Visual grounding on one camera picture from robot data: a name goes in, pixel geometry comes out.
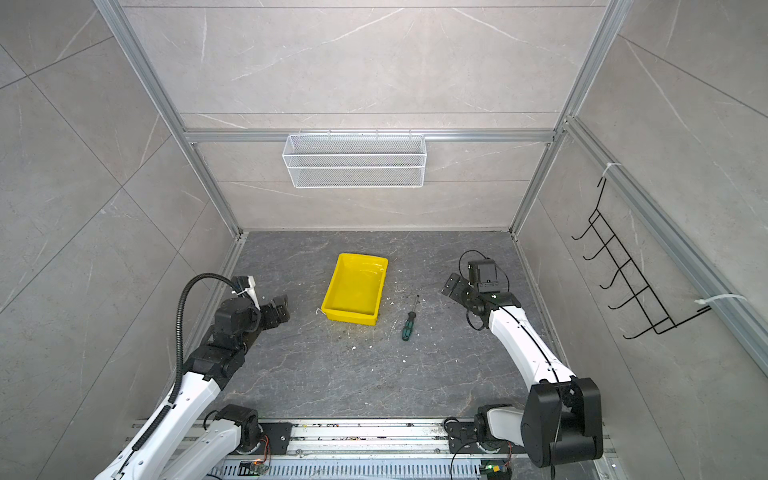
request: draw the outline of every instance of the yellow plastic tray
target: yellow plastic tray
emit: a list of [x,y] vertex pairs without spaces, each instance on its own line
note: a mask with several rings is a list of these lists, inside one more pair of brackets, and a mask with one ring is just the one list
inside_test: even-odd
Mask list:
[[376,325],[388,263],[382,257],[340,254],[320,309],[331,320]]

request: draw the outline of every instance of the white string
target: white string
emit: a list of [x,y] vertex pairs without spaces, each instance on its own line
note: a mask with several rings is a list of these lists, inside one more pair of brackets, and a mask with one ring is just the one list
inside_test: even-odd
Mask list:
[[702,299],[694,300],[694,302],[698,303],[699,305],[707,305],[709,302],[713,300],[719,300],[721,298],[738,298],[741,300],[746,300],[746,297],[744,295],[736,295],[735,293],[723,293],[721,295],[711,296],[710,298],[702,298]]
[[614,164],[611,162],[608,162],[607,164],[605,164],[605,170],[603,170],[603,177],[605,177],[605,173],[608,172],[608,169],[613,167],[614,165],[621,165],[621,164]]

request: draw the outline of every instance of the metal beam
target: metal beam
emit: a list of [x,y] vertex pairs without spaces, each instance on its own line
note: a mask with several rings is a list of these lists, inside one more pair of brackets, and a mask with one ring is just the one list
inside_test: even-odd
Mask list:
[[[618,163],[578,118],[567,120],[565,130],[600,170],[609,163]],[[621,165],[609,168],[605,177],[703,298],[739,293],[625,168]],[[723,298],[709,305],[768,376],[768,324],[765,319],[744,300]]]
[[509,128],[496,130],[469,129],[352,129],[352,130],[187,130],[184,136],[188,142],[284,142],[288,135],[296,134],[421,134],[427,141],[552,141],[554,132],[540,128]]
[[144,49],[136,37],[131,24],[125,17],[122,7],[118,4],[117,0],[94,0],[96,7],[101,12],[101,16],[109,25],[114,37],[120,44],[125,56],[128,58],[128,62],[131,63],[136,75],[141,80],[144,89],[149,94],[157,111],[160,112],[160,116],[165,121],[174,139],[179,144],[179,148],[184,153],[184,156],[189,161],[194,173],[200,182],[205,187],[206,192],[211,201],[214,203],[216,210],[219,211],[219,215],[224,220],[224,223],[229,228],[233,237],[240,235],[240,228],[237,226],[235,216],[232,213],[227,202],[224,200],[224,196],[219,190],[218,184],[214,180],[214,177],[208,171],[202,157],[197,151],[190,145],[190,142],[184,137],[184,126],[181,123],[181,117],[178,111],[170,101],[170,97],[163,89],[163,85],[160,83],[157,74],[149,63]]
[[560,113],[557,126],[554,129],[557,132],[554,143],[542,154],[533,178],[528,183],[528,189],[525,191],[525,195],[523,195],[512,225],[509,227],[513,237],[517,237],[520,234],[520,229],[525,219],[528,218],[528,212],[531,211],[536,196],[539,190],[541,190],[541,185],[544,184],[554,158],[558,154],[565,119],[568,116],[576,115],[581,109],[581,105],[584,103],[584,99],[589,92],[589,87],[592,86],[594,77],[598,74],[600,66],[603,65],[603,60],[605,60],[605,56],[611,48],[616,34],[619,32],[621,24],[624,23],[631,5],[632,0],[611,0],[605,8],[603,21],[598,27],[598,32],[592,41],[592,46],[589,48],[584,64],[581,66],[581,70],[576,77],[576,82],[571,89],[571,93],[568,95],[568,99],[565,101],[563,111]]

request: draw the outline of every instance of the gray work surface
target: gray work surface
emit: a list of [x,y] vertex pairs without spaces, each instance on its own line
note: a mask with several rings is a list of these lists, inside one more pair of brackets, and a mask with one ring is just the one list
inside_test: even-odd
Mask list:
[[[440,293],[468,249],[509,275],[511,291],[542,333],[509,233],[250,233],[234,274],[256,278],[262,303],[286,293],[291,318],[261,334],[215,405],[236,403],[263,418],[472,416],[492,403],[523,407],[528,390],[505,348],[488,330],[471,329],[464,309]],[[375,326],[335,322],[319,310],[345,252],[389,260]],[[479,255],[464,257],[465,275],[473,258]],[[417,294],[414,331],[404,342]]]

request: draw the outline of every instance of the wire basket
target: wire basket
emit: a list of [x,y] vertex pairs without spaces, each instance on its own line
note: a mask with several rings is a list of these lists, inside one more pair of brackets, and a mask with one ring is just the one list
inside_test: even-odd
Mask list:
[[283,160],[296,188],[421,187],[427,147],[421,134],[293,134]]

